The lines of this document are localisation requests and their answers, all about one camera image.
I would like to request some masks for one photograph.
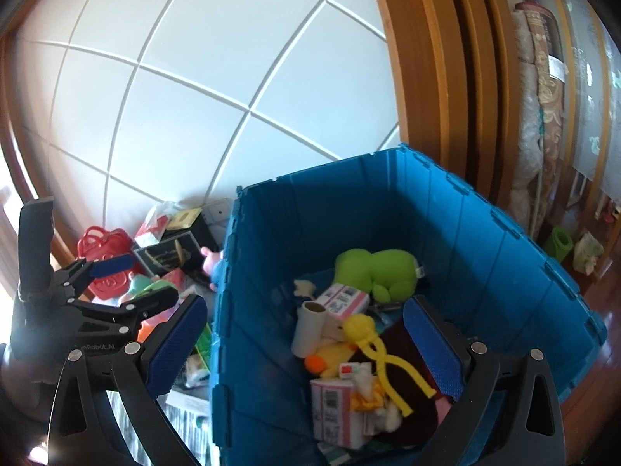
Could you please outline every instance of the cylindrical container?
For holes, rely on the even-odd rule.
[[[319,303],[314,301],[302,303],[297,310],[296,333],[291,344],[293,355],[305,358],[317,350],[327,314],[325,307]]]
[[[574,248],[574,242],[569,236],[569,233],[560,226],[554,226],[552,233],[543,244],[543,251],[550,257],[556,259],[559,263],[563,262],[563,259],[571,249]]]

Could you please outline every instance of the silver screw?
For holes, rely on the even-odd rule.
[[[543,352],[541,350],[539,350],[538,348],[534,348],[533,350],[531,350],[530,351],[530,356],[535,361],[543,361]]]
[[[77,361],[81,357],[82,357],[82,351],[76,348],[75,350],[70,351],[69,355],[67,356],[67,359],[69,359],[69,361]]]
[[[483,342],[474,342],[470,345],[470,348],[476,354],[485,354],[487,352],[487,345]]]
[[[132,355],[141,349],[141,345],[138,342],[129,342],[123,349],[126,354]]]

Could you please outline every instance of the peppa pig toy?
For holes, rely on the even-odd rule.
[[[211,279],[209,288],[217,292],[217,282],[222,274],[222,252],[211,252],[207,247],[201,247],[201,254],[205,256],[203,261],[203,273]]]

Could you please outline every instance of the red handbag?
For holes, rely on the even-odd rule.
[[[122,229],[106,231],[99,226],[89,227],[78,240],[78,257],[87,261],[110,259],[132,252],[133,241]],[[131,270],[115,273],[92,281],[88,288],[92,294],[101,299],[110,299],[125,294],[129,289],[130,273],[144,273],[141,264],[136,261]]]

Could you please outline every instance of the blue plastic bin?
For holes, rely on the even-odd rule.
[[[238,191],[219,282],[210,389],[220,464],[326,464],[313,438],[309,377],[290,350],[293,279],[317,274],[327,283],[335,257],[352,247],[414,254],[446,319],[498,352],[540,348],[561,400],[605,341],[602,320],[554,259],[405,145],[263,182]],[[490,422],[465,463],[478,457]],[[416,454],[365,464],[411,464]]]

